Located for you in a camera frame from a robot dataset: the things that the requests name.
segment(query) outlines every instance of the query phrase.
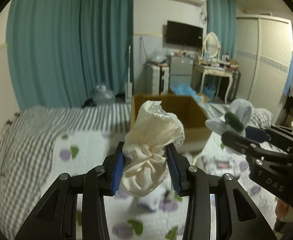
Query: curtain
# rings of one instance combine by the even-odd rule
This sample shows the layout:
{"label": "curtain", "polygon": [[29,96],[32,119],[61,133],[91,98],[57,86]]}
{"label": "curtain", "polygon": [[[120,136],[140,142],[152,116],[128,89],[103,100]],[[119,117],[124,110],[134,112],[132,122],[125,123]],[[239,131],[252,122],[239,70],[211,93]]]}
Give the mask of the curtain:
{"label": "curtain", "polygon": [[79,107],[105,83],[124,90],[133,0],[13,0],[6,41],[20,109]]}
{"label": "curtain", "polygon": [[221,42],[220,55],[235,56],[235,0],[207,0],[208,33],[214,32]]}
{"label": "curtain", "polygon": [[101,83],[116,94],[124,92],[133,36],[133,0],[81,0],[80,19],[87,93],[91,95]]}

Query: metal screw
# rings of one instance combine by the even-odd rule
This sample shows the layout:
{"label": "metal screw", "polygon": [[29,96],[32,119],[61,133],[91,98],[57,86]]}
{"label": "metal screw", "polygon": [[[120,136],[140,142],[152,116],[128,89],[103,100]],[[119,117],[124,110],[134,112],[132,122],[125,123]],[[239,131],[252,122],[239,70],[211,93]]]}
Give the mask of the metal screw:
{"label": "metal screw", "polygon": [[227,179],[227,180],[232,180],[233,179],[233,175],[230,174],[230,173],[226,173],[226,174],[224,174],[224,178]]}
{"label": "metal screw", "polygon": [[261,160],[256,160],[255,162],[257,163],[257,165],[262,165],[263,164],[263,162]]}
{"label": "metal screw", "polygon": [[190,166],[189,167],[189,171],[191,171],[191,172],[197,172],[198,171],[198,167],[196,167],[196,166]]}
{"label": "metal screw", "polygon": [[68,177],[69,177],[69,174],[67,174],[67,173],[62,173],[62,174],[60,174],[59,179],[61,179],[61,180],[65,180],[65,179],[67,179]]}
{"label": "metal screw", "polygon": [[103,165],[96,166],[96,167],[95,167],[95,171],[97,171],[97,172],[102,172],[102,171],[104,171],[104,166],[103,166]]}

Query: television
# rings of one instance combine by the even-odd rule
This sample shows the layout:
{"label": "television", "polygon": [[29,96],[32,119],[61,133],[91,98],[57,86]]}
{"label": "television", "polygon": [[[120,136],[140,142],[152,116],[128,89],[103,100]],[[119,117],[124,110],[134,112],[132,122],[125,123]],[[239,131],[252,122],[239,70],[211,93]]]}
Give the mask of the television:
{"label": "television", "polygon": [[166,30],[166,43],[202,49],[203,28],[168,21]]}

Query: wardrobe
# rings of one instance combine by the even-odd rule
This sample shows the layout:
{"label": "wardrobe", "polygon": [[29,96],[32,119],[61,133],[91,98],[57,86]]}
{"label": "wardrobe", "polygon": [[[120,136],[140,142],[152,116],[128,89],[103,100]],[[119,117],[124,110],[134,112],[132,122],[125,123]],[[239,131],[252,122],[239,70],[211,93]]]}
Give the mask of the wardrobe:
{"label": "wardrobe", "polygon": [[237,17],[236,35],[235,59],[241,71],[237,98],[268,109],[275,121],[286,100],[282,91],[293,50],[291,21],[243,15]]}

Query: blue trash bin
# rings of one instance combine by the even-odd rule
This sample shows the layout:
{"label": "blue trash bin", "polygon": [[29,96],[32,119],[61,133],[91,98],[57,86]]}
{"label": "blue trash bin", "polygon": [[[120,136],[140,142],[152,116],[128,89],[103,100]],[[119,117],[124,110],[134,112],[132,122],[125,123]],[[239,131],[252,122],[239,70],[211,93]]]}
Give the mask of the blue trash bin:
{"label": "blue trash bin", "polygon": [[213,98],[215,96],[215,93],[216,93],[215,85],[206,85],[203,88],[203,94],[205,94],[208,98],[210,98],[209,102],[212,102],[212,100],[213,100]]}

